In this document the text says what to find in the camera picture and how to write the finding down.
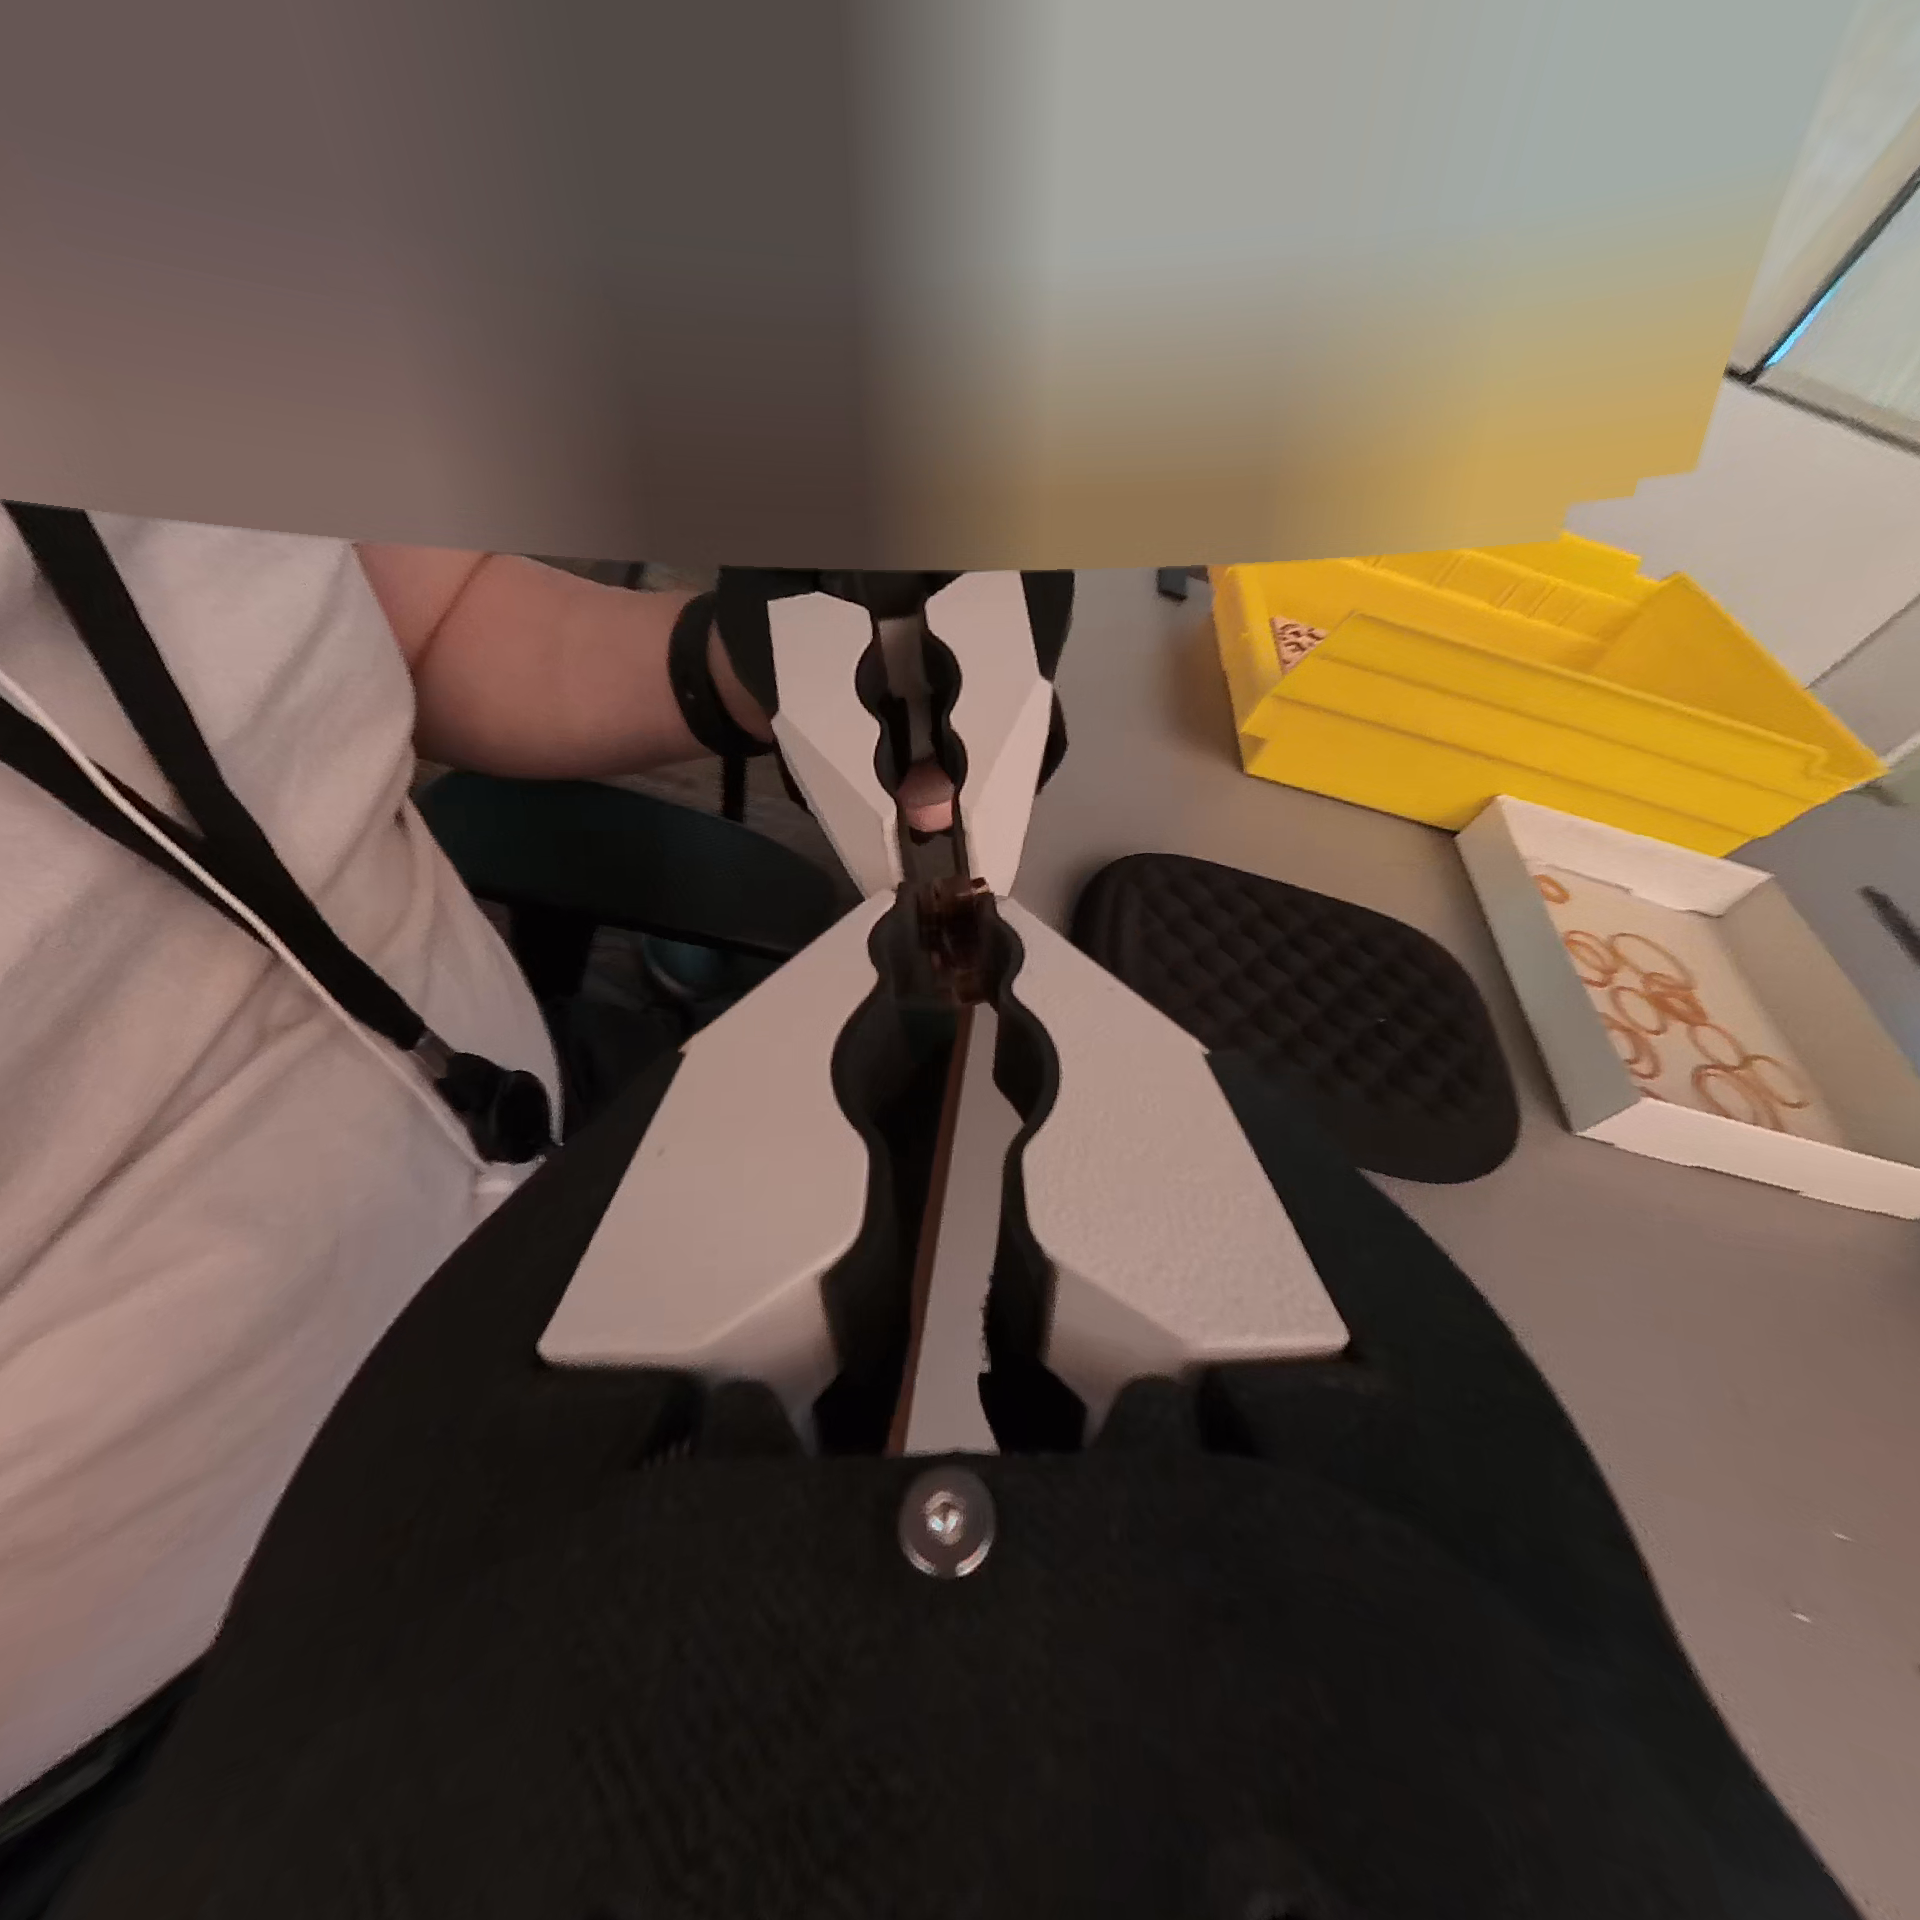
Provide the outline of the dark office chair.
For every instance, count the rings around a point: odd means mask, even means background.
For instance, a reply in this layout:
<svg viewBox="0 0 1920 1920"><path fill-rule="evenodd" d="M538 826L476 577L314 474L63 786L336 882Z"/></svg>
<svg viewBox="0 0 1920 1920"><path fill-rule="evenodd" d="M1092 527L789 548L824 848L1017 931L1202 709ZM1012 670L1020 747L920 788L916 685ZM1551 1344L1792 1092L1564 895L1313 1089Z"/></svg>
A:
<svg viewBox="0 0 1920 1920"><path fill-rule="evenodd" d="M501 913L546 1014L598 1002L688 1037L847 905L802 852L622 786L446 771L416 805L467 892Z"/></svg>

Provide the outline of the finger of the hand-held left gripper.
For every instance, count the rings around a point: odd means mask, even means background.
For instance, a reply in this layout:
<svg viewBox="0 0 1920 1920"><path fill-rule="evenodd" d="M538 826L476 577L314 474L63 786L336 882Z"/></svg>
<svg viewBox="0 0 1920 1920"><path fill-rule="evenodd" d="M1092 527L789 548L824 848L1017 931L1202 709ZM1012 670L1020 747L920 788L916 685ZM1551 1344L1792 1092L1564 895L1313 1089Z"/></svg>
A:
<svg viewBox="0 0 1920 1920"><path fill-rule="evenodd" d="M891 895L904 866L899 805L878 769L890 684L874 620L824 589L770 599L768 620L783 768L859 895Z"/></svg>
<svg viewBox="0 0 1920 1920"><path fill-rule="evenodd" d="M1043 675L1024 577L964 571L923 604L931 760L953 783L966 870L1014 892L1043 775L1054 685Z"/></svg>

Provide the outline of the wooden model part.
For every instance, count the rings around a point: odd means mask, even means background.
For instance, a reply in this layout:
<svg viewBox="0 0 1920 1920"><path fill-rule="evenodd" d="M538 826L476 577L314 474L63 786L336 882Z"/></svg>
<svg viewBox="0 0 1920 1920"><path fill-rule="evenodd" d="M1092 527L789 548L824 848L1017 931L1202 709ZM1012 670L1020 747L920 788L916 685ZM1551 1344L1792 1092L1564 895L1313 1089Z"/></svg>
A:
<svg viewBox="0 0 1920 1920"><path fill-rule="evenodd" d="M923 889L920 927L931 981L953 1008L953 1036L933 1131L907 1344L883 1451L895 1457L991 1451L980 1397L997 1234L997 1092L994 1057L995 895L983 878Z"/></svg>

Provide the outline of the white cardboard box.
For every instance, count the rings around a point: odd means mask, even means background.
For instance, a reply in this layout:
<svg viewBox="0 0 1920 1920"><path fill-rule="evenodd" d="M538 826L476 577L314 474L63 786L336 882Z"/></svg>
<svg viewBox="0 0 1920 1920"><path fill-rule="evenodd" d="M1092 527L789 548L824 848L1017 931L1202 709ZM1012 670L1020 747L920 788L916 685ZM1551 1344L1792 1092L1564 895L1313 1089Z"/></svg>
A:
<svg viewBox="0 0 1920 1920"><path fill-rule="evenodd" d="M1915 1219L1915 1067L1773 876L1517 797L1454 846L1571 1135Z"/></svg>

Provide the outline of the black mesh wrist rest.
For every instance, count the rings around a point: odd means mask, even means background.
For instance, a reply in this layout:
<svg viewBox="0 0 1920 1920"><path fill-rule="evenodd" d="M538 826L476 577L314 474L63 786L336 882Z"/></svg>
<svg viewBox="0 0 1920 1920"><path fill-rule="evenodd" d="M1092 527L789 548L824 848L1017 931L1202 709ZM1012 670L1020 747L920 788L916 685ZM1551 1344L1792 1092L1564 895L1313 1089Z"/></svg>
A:
<svg viewBox="0 0 1920 1920"><path fill-rule="evenodd" d="M1086 880L1068 936L1210 1051L1294 1092L1367 1171L1466 1186L1517 1146L1520 1099L1485 1000L1409 924L1141 852Z"/></svg>

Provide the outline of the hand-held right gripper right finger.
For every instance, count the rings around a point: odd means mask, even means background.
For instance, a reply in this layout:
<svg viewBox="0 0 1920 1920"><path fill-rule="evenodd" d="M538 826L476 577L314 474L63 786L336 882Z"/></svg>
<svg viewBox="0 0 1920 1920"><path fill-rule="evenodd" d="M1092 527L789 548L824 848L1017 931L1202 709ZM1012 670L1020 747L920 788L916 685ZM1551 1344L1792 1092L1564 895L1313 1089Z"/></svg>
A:
<svg viewBox="0 0 1920 1920"><path fill-rule="evenodd" d="M1348 1326L1207 1049L1054 925L995 903L1006 1146L988 1412L1108 1412L1135 1379L1318 1361Z"/></svg>

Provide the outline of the yellow plastic bin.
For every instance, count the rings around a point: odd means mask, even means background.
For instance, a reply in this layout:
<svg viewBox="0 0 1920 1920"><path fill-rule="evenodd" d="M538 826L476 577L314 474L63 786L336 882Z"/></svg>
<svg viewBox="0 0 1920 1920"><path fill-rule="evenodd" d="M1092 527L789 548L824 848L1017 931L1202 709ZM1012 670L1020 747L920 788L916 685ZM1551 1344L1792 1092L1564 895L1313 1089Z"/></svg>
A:
<svg viewBox="0 0 1920 1920"><path fill-rule="evenodd" d="M1248 775L1456 832L1493 799L1732 854L1885 762L1686 573L1543 541L1210 569ZM1327 630L1277 674L1274 615Z"/></svg>

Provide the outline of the person's left forearm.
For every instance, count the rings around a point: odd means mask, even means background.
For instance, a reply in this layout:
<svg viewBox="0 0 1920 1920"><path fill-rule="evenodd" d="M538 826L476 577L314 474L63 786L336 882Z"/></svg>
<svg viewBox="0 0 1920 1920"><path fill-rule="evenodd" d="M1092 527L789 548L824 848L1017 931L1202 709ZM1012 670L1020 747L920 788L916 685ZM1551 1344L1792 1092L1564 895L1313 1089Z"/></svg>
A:
<svg viewBox="0 0 1920 1920"><path fill-rule="evenodd" d="M516 780L639 775L705 755L667 674L690 604L532 557L361 540L402 654L417 760Z"/></svg>

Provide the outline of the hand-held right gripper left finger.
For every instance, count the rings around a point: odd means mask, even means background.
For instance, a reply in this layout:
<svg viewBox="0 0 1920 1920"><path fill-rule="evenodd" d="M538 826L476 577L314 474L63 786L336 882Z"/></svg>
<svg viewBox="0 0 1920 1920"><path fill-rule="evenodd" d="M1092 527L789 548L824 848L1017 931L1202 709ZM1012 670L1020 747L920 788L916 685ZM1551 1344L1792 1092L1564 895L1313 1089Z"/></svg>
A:
<svg viewBox="0 0 1920 1920"><path fill-rule="evenodd" d="M547 1366L750 1379L807 1419L887 1344L912 947L905 892L878 894L681 1045L540 1332Z"/></svg>

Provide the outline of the person in white shirt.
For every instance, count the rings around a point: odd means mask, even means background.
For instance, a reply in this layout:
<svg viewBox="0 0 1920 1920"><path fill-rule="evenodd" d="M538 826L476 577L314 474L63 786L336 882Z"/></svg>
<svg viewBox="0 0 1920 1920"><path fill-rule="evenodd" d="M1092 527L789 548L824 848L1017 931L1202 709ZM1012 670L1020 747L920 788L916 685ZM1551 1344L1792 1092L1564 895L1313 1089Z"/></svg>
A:
<svg viewBox="0 0 1920 1920"><path fill-rule="evenodd" d="M557 1093L425 827L409 668L345 540L100 514L219 771L345 945ZM299 1456L503 1198L430 1092L144 858L4 769L2 1776L213 1642Z"/></svg>

